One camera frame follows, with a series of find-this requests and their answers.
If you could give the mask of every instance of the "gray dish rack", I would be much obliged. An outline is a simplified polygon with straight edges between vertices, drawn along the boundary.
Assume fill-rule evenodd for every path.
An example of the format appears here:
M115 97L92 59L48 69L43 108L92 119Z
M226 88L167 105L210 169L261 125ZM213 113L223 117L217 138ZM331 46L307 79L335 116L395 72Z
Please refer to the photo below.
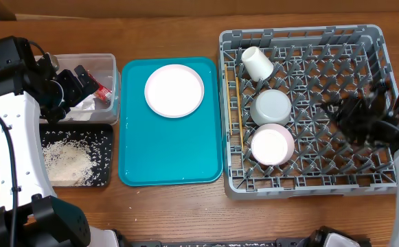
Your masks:
M259 47L275 65L270 78L254 82L241 62L242 52ZM235 200L396 192L396 171L388 149L351 147L319 105L350 93L368 93L372 82L398 89L381 29L375 25L229 30L219 37L220 108L224 133L225 192ZM227 105L228 72L231 119ZM238 123L239 79L242 128ZM278 89L292 102L285 127L295 140L289 162L269 167L251 155L258 128L249 115L253 99ZM229 124L233 129L230 135ZM242 151L240 129L243 131Z

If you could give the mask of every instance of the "blue tray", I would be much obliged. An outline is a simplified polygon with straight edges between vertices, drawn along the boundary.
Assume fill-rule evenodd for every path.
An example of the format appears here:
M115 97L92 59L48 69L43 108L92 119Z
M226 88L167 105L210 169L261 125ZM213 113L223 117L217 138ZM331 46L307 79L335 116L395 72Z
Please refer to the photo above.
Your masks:
M195 70L204 83L201 105L169 119L146 103L149 76L168 64ZM223 170L216 66L208 58L134 60L123 68L119 129L119 177L130 186L209 183Z

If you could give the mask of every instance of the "white plate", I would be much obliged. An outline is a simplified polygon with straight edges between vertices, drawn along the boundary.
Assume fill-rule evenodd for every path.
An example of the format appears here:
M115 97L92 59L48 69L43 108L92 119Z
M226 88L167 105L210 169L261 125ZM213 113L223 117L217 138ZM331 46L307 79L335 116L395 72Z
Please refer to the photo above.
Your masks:
M150 75L144 88L147 105L163 117L177 118L193 113L204 98L204 83L193 69L163 66Z

